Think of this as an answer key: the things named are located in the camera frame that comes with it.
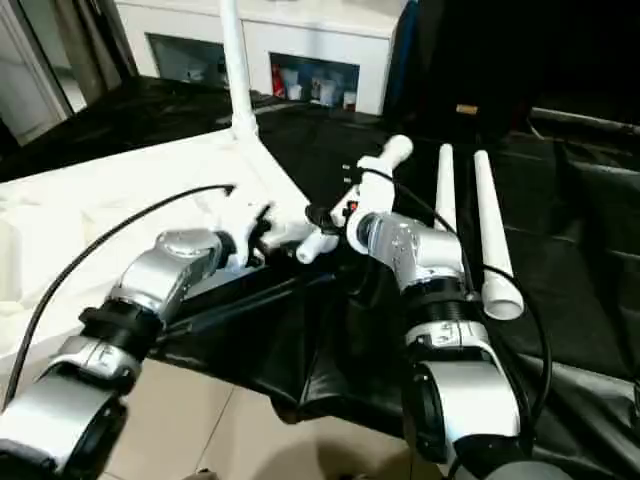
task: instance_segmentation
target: white plastic object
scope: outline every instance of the white plastic object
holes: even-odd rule
[[[440,147],[438,156],[438,185],[436,187],[436,212],[454,229],[456,222],[456,191],[453,173],[453,147],[445,143]],[[433,228],[445,231],[446,228],[438,220]]]
[[[413,151],[413,144],[411,140],[403,135],[394,135],[385,144],[382,154],[379,157],[362,157],[358,161],[358,167],[371,168],[378,170],[386,175],[391,176],[393,169],[401,162],[407,159]],[[347,207],[350,201],[358,202],[358,208],[352,214],[352,218],[356,215],[357,218],[362,218],[364,215],[358,217],[358,212],[361,210],[366,213],[372,211],[377,212],[390,212],[393,206],[393,199],[395,196],[395,190],[393,184],[388,180],[381,178],[375,174],[365,173],[362,175],[362,183],[358,186],[351,187],[344,197],[336,204],[331,211],[331,216],[336,221],[338,226],[342,226],[341,219],[344,218],[342,211]],[[347,239],[353,246],[350,237],[354,238],[354,242],[357,242],[355,238],[355,230],[350,233],[350,227],[347,225]],[[325,235],[320,228],[315,228],[311,235],[309,235],[296,250],[296,258],[300,263],[309,264],[313,262],[321,253],[327,253],[332,251],[338,245],[338,237],[336,235]],[[361,245],[357,242],[357,251],[362,252]]]
[[[220,1],[220,19],[224,41],[224,60],[233,109],[231,129],[234,135],[240,138],[248,134],[256,135],[258,124],[251,109],[251,98],[249,97],[247,50],[235,0]]]
[[[485,265],[499,268],[513,275],[489,155],[484,150],[479,150],[473,158],[478,190],[483,262]],[[514,320],[524,311],[520,292],[507,279],[489,271],[484,273],[482,303],[485,313],[496,320]]]

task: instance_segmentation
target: white tube end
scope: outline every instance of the white tube end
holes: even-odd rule
[[[391,162],[391,169],[404,162],[413,152],[413,142],[404,135],[394,135],[384,145],[380,158]]]
[[[489,162],[489,154],[487,153],[486,150],[478,150],[476,153],[473,154],[473,159],[476,162]]]
[[[493,275],[482,285],[482,303],[484,312],[494,320],[515,320],[524,312],[520,292],[508,280]]]
[[[296,258],[304,265],[312,263],[321,253],[327,253],[338,246],[338,237],[325,235],[319,228],[314,230],[296,249]]]
[[[443,143],[440,147],[440,156],[453,157],[453,147],[450,143]]]

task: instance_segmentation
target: black plastic part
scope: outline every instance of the black plastic part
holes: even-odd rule
[[[0,440],[2,480],[44,480],[55,478],[56,463],[42,452],[25,445]]]
[[[64,475],[83,480],[97,479],[104,471],[126,420],[127,408],[118,398],[107,402],[76,445]]]
[[[216,232],[222,243],[222,254],[220,255],[220,265],[225,266],[229,260],[229,256],[236,253],[236,244],[233,242],[231,235],[227,232]]]
[[[460,280],[443,277],[408,287],[402,293],[405,329],[427,322],[473,320],[476,313],[467,301]]]
[[[61,480],[46,465],[38,465],[0,451],[0,478],[2,480]]]
[[[142,361],[155,344],[162,322],[136,305],[107,300],[100,308],[87,308],[80,315],[82,335],[103,340]]]
[[[453,444],[460,464],[475,478],[484,478],[503,465],[529,460],[518,437],[469,435]]]
[[[438,386],[424,364],[414,365],[402,385],[404,437],[424,459],[445,463],[444,417]]]
[[[358,237],[358,241],[363,245],[369,244],[369,234],[371,233],[371,224],[374,219],[375,215],[370,213],[360,220],[360,223],[358,224],[356,235]]]
[[[338,235],[340,228],[333,222],[331,218],[331,210],[325,207],[309,204],[304,209],[307,219],[316,227],[320,227],[322,233],[327,235]]]
[[[259,251],[264,257],[267,257],[269,255],[269,250],[261,241],[261,238],[265,233],[273,228],[272,223],[267,220],[267,214],[270,210],[271,205],[267,205],[262,209],[262,211],[256,217],[255,227],[249,234],[249,239],[247,241],[249,245],[249,259],[247,260],[248,267],[259,267],[264,264],[264,261],[255,255],[256,250]]]

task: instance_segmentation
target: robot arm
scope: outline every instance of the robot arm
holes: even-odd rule
[[[359,166],[389,175],[409,153],[408,139],[392,139],[381,157],[364,157]],[[519,448],[518,405],[481,312],[468,301],[457,236],[392,213],[393,196],[387,180],[365,173],[334,213],[349,210],[349,244],[389,267],[401,292],[410,446],[449,466],[457,457],[477,478],[566,480],[552,466],[528,462]],[[231,235],[204,229],[163,233],[100,308],[82,313],[81,333],[65,342],[40,379],[0,416],[2,478],[100,475],[126,422],[121,399],[188,289],[217,269],[246,263],[245,223],[253,224],[241,223],[228,230]],[[317,229],[298,258],[308,263],[335,248],[335,236]]]
[[[189,288],[236,252],[224,232],[169,231],[140,255],[45,373],[0,416],[2,478],[94,479],[122,431],[121,398]]]

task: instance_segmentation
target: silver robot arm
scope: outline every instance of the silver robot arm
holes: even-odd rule
[[[2,478],[94,479],[127,417],[121,398],[189,288],[236,251],[224,232],[168,231],[117,281],[43,375],[0,415]]]
[[[356,220],[361,246],[392,270],[403,299],[411,370],[403,394],[413,446],[450,465],[465,437],[516,437],[518,404],[467,299],[458,238],[395,213]]]

